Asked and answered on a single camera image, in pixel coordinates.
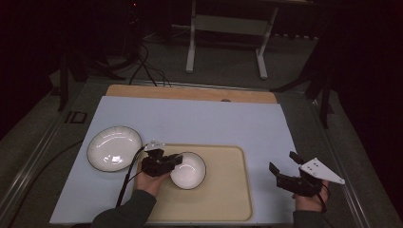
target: ceramic dish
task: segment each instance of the ceramic dish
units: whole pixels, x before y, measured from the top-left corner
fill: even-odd
[[[135,130],[126,126],[113,126],[92,139],[86,155],[96,169],[115,172],[130,165],[140,147],[142,139]]]
[[[205,177],[205,163],[202,157],[192,152],[183,152],[182,164],[175,166],[171,172],[172,181],[182,189],[199,186]]]

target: plate rim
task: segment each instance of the plate rim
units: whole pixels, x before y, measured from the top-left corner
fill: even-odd
[[[125,126],[125,125],[115,125],[115,126],[111,126],[111,127],[105,128],[104,130],[98,132],[98,133],[92,138],[92,140],[89,142],[88,146],[86,147],[86,159],[88,160],[88,163],[89,163],[93,168],[95,168],[95,169],[97,169],[97,170],[99,170],[99,171],[101,171],[101,172],[105,172],[105,173],[115,173],[115,172],[118,172],[118,171],[121,171],[121,170],[127,168],[127,167],[130,165],[130,163],[129,163],[128,165],[126,165],[126,166],[123,167],[123,168],[120,168],[120,169],[117,169],[117,170],[106,171],[106,170],[102,170],[102,169],[96,167],[96,166],[90,161],[90,159],[89,159],[88,151],[89,151],[89,147],[91,146],[92,142],[93,142],[100,134],[102,134],[103,132],[107,131],[108,129],[115,128],[115,127],[123,127],[123,128],[127,128],[127,129],[132,130],[133,132],[135,132],[135,133],[139,136],[139,139],[140,139],[140,147],[139,147],[139,148],[141,148],[142,145],[143,145],[142,137],[140,136],[139,132],[137,132],[135,129],[133,129],[132,127],[129,127],[129,126]]]

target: white plate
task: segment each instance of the white plate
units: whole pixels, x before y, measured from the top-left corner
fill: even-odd
[[[113,126],[92,139],[86,155],[96,169],[114,172],[130,165],[140,147],[142,139],[135,130],[126,126]]]

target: hand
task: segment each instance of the hand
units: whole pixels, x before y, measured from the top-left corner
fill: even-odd
[[[139,190],[144,190],[156,198],[163,181],[168,179],[169,175],[170,173],[166,173],[159,177],[153,178],[148,176],[145,172],[141,172],[139,175],[137,175],[136,188]]]
[[[322,181],[323,185],[326,187],[322,187],[320,190],[320,196],[323,198],[323,201],[326,202],[329,198],[328,186],[329,182],[327,180]],[[313,196],[311,198],[302,197],[300,195],[294,194],[293,199],[296,200],[296,210],[297,211],[322,211],[322,203],[318,196]]]

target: sleeve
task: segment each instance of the sleeve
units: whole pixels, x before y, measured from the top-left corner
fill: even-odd
[[[135,190],[127,203],[99,214],[92,221],[91,227],[143,227],[156,202],[151,194]]]
[[[294,228],[323,228],[324,223],[320,212],[314,211],[295,211]]]

